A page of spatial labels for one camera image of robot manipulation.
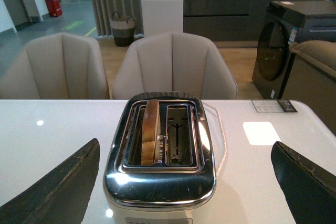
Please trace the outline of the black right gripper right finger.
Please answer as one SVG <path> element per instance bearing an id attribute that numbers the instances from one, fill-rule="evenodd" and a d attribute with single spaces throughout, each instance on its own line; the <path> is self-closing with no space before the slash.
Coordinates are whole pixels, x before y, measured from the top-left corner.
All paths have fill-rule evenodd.
<path id="1" fill-rule="evenodd" d="M 335 223 L 335 175 L 279 141 L 271 162 L 296 223 Z"/>

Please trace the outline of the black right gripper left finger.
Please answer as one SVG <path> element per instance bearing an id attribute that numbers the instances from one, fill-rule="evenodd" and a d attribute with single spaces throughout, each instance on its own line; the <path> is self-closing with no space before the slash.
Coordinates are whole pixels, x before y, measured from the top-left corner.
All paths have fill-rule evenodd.
<path id="1" fill-rule="evenodd" d="M 1 223 L 82 223 L 95 186 L 100 144 L 90 140 L 1 206 Z"/>

